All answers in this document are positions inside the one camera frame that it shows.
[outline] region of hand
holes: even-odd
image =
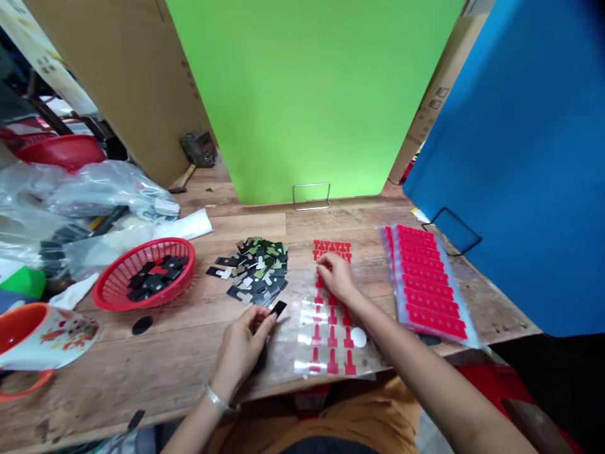
[[[343,303],[349,304],[360,293],[351,265],[341,256],[332,252],[322,255],[317,261],[317,269],[330,292]]]
[[[226,404],[230,403],[258,361],[277,314],[253,305],[227,327],[216,360],[210,387]]]

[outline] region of white mug with orange pattern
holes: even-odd
[[[28,304],[0,315],[0,370],[41,372],[28,390],[14,394],[0,390],[0,402],[40,389],[55,369],[84,354],[100,334],[100,322],[94,318],[45,303]]]

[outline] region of blue backdrop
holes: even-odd
[[[466,255],[546,333],[605,332],[605,23],[596,2],[500,0],[406,184],[483,241]],[[473,236],[448,215],[460,248]]]

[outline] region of wooden table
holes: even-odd
[[[317,376],[304,380],[293,371],[298,328],[296,303],[309,293],[314,239],[354,244],[354,274],[363,290],[389,314],[395,297],[378,227],[400,223],[420,226],[413,204],[401,187],[387,182],[380,195],[332,201],[331,209],[294,211],[291,204],[242,206],[222,164],[198,169],[177,196],[186,216],[206,207],[214,232],[192,241],[197,276],[190,289],[169,305],[148,310],[101,311],[87,295],[77,310],[104,323],[99,341],[81,358],[60,369],[51,385],[16,402],[0,406],[0,451],[41,453],[124,432],[137,410],[141,425],[184,416],[212,374],[225,326],[244,306],[225,294],[229,283],[204,273],[218,256],[234,250],[249,236],[290,246],[288,287],[280,299],[289,303],[272,341],[266,370],[249,380],[245,399],[291,392],[337,380]],[[538,333],[538,328],[466,259],[453,259],[454,273],[486,344]],[[145,315],[153,326],[133,336],[133,324]],[[450,355],[464,348],[445,343],[436,350]]]

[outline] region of green foam piece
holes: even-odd
[[[39,299],[46,287],[46,276],[42,271],[24,266],[7,278],[0,289],[21,293]]]
[[[463,3],[168,0],[240,201],[380,193]]]

